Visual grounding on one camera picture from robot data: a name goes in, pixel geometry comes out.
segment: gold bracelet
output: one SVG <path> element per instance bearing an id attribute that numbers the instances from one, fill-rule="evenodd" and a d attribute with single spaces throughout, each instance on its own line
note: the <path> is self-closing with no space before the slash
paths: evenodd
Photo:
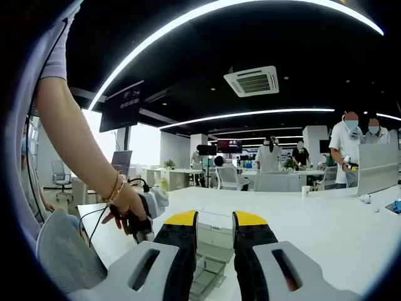
<path id="1" fill-rule="evenodd" d="M 113 191 L 111 193 L 111 195 L 108 198 L 103 198 L 103 202 L 110 204 L 113 204 L 114 200 L 116 200 L 116 198 L 118 197 L 118 195 L 120 194 L 120 192 L 123 190 L 123 187 L 125 185 L 125 183 L 127 182 L 127 178 L 123 175 L 118 173 L 117 174 L 117 180 L 115 183 L 115 186 L 113 188 Z"/>

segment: black ceiling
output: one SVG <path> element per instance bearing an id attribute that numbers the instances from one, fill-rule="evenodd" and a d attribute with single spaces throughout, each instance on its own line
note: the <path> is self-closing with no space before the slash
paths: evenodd
<path id="1" fill-rule="evenodd" d="M 208 2 L 85 0 L 68 38 L 70 86 L 97 92 L 141 41 L 170 20 Z M 192 20 L 154 43 L 104 94 L 145 79 L 146 97 L 161 91 L 165 96 L 143 107 L 176 121 L 272 108 L 337 109 L 337 114 L 253 115 L 167 129 L 181 134 L 332 126 L 339 120 L 342 105 L 352 102 L 361 112 L 400 116 L 396 5 L 399 8 L 383 1 L 360 1 L 385 36 L 353 18 L 306 3 L 261 1 L 224 8 Z M 277 69 L 277 94 L 239 98 L 223 79 L 231 67 L 235 72 L 270 65 Z M 77 101 L 83 106 L 88 103 L 82 98 Z M 143 115 L 140 121 L 167 124 Z M 381 123 L 399 127 L 396 120 L 381 119 Z M 361 119 L 360 125 L 367 130 L 365 120 Z M 274 134 L 300 133 L 284 130 Z M 251 135 L 242 133 L 241 137 Z"/>

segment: ceiling air conditioner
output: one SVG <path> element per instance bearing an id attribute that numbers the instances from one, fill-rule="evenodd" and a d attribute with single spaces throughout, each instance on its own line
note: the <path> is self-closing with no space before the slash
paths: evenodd
<path id="1" fill-rule="evenodd" d="M 224 75 L 239 97 L 278 93 L 276 67 L 267 66 Z"/>

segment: transparent container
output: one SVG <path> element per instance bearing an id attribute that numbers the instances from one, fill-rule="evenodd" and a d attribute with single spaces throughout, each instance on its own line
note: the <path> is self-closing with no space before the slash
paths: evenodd
<path id="1" fill-rule="evenodd" d="M 224 281 L 224 268 L 234 253 L 232 217 L 199 212 L 197 263 L 190 288 L 191 300 L 202 300 Z"/>

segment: face mask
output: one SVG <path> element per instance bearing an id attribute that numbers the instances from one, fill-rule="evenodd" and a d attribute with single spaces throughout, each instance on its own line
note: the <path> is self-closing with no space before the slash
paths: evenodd
<path id="1" fill-rule="evenodd" d="M 373 135 L 378 133 L 378 127 L 369 127 L 369 132 L 371 132 Z"/>
<path id="2" fill-rule="evenodd" d="M 29 150 L 30 143 L 31 142 L 29 141 L 29 138 L 28 138 L 28 150 Z M 22 148 L 21 148 L 21 152 L 22 152 L 22 154 L 24 156 L 26 156 L 26 136 L 23 137 L 23 145 L 22 145 Z"/>
<path id="3" fill-rule="evenodd" d="M 345 122 L 345 126 L 348 128 L 348 130 L 356 129 L 358 126 L 357 120 L 344 120 L 344 122 Z"/>

